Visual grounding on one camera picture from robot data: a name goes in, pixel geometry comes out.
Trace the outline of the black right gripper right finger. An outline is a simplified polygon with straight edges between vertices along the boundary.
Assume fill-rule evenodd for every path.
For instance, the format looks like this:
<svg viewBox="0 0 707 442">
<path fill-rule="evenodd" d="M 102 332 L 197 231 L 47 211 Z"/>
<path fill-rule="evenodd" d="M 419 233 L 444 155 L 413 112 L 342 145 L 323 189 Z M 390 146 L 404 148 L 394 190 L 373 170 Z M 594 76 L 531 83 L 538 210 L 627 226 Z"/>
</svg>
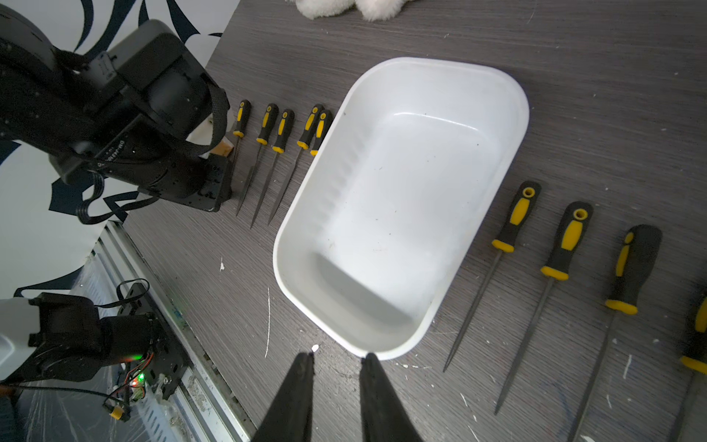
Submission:
<svg viewBox="0 0 707 442">
<path fill-rule="evenodd" d="M 373 353 L 362 359 L 359 386 L 364 441 L 423 440 Z"/>
</svg>

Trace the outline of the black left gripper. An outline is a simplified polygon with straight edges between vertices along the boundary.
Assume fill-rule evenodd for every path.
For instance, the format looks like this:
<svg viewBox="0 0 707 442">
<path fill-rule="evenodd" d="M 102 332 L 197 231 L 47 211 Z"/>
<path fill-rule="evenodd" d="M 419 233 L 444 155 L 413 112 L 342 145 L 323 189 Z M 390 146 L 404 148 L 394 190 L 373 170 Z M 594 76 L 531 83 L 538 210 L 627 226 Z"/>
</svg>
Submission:
<svg viewBox="0 0 707 442">
<path fill-rule="evenodd" d="M 231 197 L 234 151 L 227 156 L 210 154 L 207 158 L 179 158 L 165 164 L 156 183 L 139 187 L 147 194 L 174 204 L 204 212 L 218 212 Z"/>
</svg>

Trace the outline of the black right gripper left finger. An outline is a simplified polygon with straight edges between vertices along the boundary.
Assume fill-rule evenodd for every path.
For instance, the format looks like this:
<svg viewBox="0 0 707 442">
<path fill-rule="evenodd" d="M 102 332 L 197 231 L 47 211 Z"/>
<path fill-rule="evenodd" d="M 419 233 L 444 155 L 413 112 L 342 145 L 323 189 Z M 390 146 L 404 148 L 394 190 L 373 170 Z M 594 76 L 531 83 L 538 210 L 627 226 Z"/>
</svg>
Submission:
<svg viewBox="0 0 707 442">
<path fill-rule="evenodd" d="M 314 354 L 299 353 L 252 441 L 308 442 L 312 435 Z"/>
</svg>

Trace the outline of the file with yellow handle eight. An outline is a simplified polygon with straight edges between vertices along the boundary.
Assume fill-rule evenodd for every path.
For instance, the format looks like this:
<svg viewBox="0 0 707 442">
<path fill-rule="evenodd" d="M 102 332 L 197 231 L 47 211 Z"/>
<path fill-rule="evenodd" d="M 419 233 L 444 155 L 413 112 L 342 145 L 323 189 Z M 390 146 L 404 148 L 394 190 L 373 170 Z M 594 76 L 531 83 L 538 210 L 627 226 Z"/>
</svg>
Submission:
<svg viewBox="0 0 707 442">
<path fill-rule="evenodd" d="M 245 137 L 251 111 L 252 104 L 247 99 L 243 99 L 243 101 L 239 103 L 239 108 L 237 109 L 235 115 L 235 122 L 231 130 L 233 136 L 235 137 L 234 147 L 228 156 L 228 164 L 231 166 L 234 166 L 237 161 L 239 155 L 239 145 Z"/>
</svg>

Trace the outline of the file with yellow handle nine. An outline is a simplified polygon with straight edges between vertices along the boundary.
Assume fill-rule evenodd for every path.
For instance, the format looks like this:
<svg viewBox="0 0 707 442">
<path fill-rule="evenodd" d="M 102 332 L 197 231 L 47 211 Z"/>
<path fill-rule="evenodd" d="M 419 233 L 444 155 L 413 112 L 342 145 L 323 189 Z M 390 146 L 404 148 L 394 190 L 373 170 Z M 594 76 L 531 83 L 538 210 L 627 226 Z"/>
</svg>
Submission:
<svg viewBox="0 0 707 442">
<path fill-rule="evenodd" d="M 253 175 L 256 173 L 256 169 L 259 166 L 261 159 L 261 151 L 264 147 L 267 147 L 272 131 L 274 130 L 275 120 L 279 114 L 279 107 L 274 102 L 269 103 L 265 113 L 263 114 L 263 120 L 261 121 L 261 130 L 259 135 L 256 137 L 257 150 L 254 163 L 250 166 L 248 173 L 246 175 L 246 180 L 244 182 L 243 188 L 239 194 L 239 202 L 236 209 L 236 215 L 239 214 L 241 207 L 243 206 L 248 190 L 250 189 L 250 184 L 252 183 Z"/>
</svg>

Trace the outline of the file with yellow handle four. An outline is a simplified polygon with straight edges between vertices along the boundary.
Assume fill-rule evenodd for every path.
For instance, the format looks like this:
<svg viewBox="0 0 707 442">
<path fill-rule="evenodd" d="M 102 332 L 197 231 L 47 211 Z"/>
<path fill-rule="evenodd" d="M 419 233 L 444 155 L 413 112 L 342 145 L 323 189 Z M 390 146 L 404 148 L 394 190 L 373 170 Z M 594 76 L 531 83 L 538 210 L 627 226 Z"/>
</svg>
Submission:
<svg viewBox="0 0 707 442">
<path fill-rule="evenodd" d="M 309 150 L 312 140 L 314 139 L 315 133 L 316 133 L 316 128 L 318 124 L 318 120 L 320 119 L 320 114 L 324 111 L 324 106 L 322 104 L 316 104 L 312 107 L 309 117 L 307 118 L 307 121 L 305 123 L 304 131 L 300 138 L 298 139 L 298 142 L 296 143 L 296 146 L 298 147 L 298 150 L 296 151 L 296 156 L 295 159 L 287 171 L 285 178 L 282 182 L 280 191 L 278 195 L 276 196 L 274 205 L 272 206 L 271 213 L 269 215 L 268 219 L 268 224 L 271 224 L 272 220 L 274 219 L 277 210 L 279 209 L 279 206 L 285 196 L 285 192 L 287 190 L 287 187 L 289 186 L 289 183 L 291 182 L 292 176 L 294 175 L 296 171 L 296 167 L 298 166 L 298 160 L 301 157 L 302 153 Z"/>
</svg>

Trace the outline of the file with yellow handle seven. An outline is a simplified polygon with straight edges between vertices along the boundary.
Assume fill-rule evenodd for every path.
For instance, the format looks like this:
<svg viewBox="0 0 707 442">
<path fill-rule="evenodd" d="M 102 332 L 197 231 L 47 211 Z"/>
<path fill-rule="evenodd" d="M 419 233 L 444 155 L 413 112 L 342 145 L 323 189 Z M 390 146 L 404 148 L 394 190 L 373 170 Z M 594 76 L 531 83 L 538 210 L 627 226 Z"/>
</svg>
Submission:
<svg viewBox="0 0 707 442">
<path fill-rule="evenodd" d="M 509 206 L 504 224 L 492 241 L 492 246 L 495 249 L 495 257 L 493 258 L 492 265 L 487 274 L 484 276 L 484 279 L 477 290 L 476 296 L 467 311 L 464 321 L 462 322 L 460 331 L 452 344 L 449 355 L 447 356 L 447 360 L 443 367 L 444 372 L 449 369 L 456 353 L 458 352 L 458 348 L 460 348 L 469 325 L 471 324 L 476 310 L 482 301 L 482 297 L 486 292 L 489 283 L 495 275 L 495 271 L 500 261 L 505 255 L 511 254 L 515 251 L 517 238 L 524 224 L 530 217 L 535 205 L 537 204 L 537 200 L 539 200 L 541 192 L 542 185 L 539 182 L 535 182 L 535 180 L 526 180 L 519 186 Z"/>
</svg>

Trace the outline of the file with yellow handle six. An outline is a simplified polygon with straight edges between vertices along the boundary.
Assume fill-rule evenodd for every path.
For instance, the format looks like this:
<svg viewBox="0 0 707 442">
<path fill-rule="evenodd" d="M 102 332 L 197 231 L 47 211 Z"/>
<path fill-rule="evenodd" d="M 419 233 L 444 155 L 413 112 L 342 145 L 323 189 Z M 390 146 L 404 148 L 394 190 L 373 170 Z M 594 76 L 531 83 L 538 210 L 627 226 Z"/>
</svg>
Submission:
<svg viewBox="0 0 707 442">
<path fill-rule="evenodd" d="M 584 201 L 575 201 L 569 204 L 563 213 L 561 221 L 554 235 L 552 250 L 545 265 L 541 267 L 541 274 L 547 278 L 547 285 L 541 294 L 538 305 L 528 324 L 526 333 L 521 341 L 506 380 L 502 386 L 495 405 L 494 415 L 499 414 L 504 401 L 510 392 L 517 372 L 524 360 L 526 351 L 537 329 L 539 319 L 555 282 L 564 282 L 569 279 L 570 265 L 582 239 L 587 235 L 588 226 L 594 214 L 593 204 Z"/>
</svg>

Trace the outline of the file with yellow handle two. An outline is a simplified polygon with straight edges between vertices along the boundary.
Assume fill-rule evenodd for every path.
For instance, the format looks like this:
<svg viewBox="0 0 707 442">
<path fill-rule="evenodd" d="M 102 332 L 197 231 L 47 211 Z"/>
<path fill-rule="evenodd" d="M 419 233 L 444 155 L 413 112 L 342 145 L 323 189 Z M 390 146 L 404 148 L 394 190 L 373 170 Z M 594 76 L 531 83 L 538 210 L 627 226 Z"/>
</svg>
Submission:
<svg viewBox="0 0 707 442">
<path fill-rule="evenodd" d="M 593 366 L 587 388 L 580 401 L 567 441 L 576 441 L 585 421 L 595 387 L 605 365 L 609 345 L 615 337 L 621 316 L 638 313 L 638 298 L 642 287 L 651 276 L 663 239 L 663 231 L 652 225 L 637 225 L 630 228 L 622 243 L 615 265 L 615 281 L 605 306 L 612 311 L 604 340 Z"/>
</svg>

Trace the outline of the file with yellow handle three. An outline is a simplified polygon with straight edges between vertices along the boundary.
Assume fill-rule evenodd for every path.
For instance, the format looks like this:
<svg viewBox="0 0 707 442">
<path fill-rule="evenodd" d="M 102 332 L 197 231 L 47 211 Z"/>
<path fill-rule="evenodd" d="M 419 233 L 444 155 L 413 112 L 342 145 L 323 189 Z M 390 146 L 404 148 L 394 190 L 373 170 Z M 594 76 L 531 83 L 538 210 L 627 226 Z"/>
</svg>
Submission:
<svg viewBox="0 0 707 442">
<path fill-rule="evenodd" d="M 668 437 L 670 442 L 682 440 L 686 419 L 692 411 L 701 382 L 706 378 L 706 294 L 703 294 L 703 299 L 695 311 L 692 334 L 679 362 L 692 372 L 692 378 L 670 430 Z"/>
</svg>

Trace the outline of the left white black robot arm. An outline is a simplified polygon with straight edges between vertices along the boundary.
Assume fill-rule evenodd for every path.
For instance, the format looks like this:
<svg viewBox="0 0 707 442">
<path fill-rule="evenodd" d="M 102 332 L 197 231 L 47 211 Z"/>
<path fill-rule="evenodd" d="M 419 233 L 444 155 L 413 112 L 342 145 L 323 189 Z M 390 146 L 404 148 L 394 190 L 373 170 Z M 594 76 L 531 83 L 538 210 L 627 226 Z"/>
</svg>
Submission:
<svg viewBox="0 0 707 442">
<path fill-rule="evenodd" d="M 206 212 L 231 195 L 235 162 L 218 156 L 230 127 L 226 92 L 180 37 L 145 20 L 112 49 L 59 49 L 18 11 L 1 10 L 1 137 L 46 153 L 65 183 L 136 186 L 133 211 L 164 200 Z M 5 383 L 91 379 L 153 344 L 151 324 L 101 320 L 86 301 L 58 294 L 1 310 Z"/>
</svg>

